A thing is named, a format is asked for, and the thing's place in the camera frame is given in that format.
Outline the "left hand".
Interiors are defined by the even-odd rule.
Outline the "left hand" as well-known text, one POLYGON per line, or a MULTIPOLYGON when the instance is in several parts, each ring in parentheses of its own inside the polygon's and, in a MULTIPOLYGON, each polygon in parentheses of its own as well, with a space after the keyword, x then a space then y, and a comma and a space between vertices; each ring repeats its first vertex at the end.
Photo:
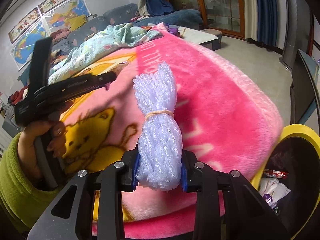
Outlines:
POLYGON ((54 158, 63 156, 66 152, 66 127, 63 122, 32 122, 24 129, 18 140, 17 154, 20 166, 25 176, 32 183, 42 178, 38 158, 39 154, 43 151, 40 136, 47 132, 53 135, 47 146, 47 150, 53 152, 54 158))

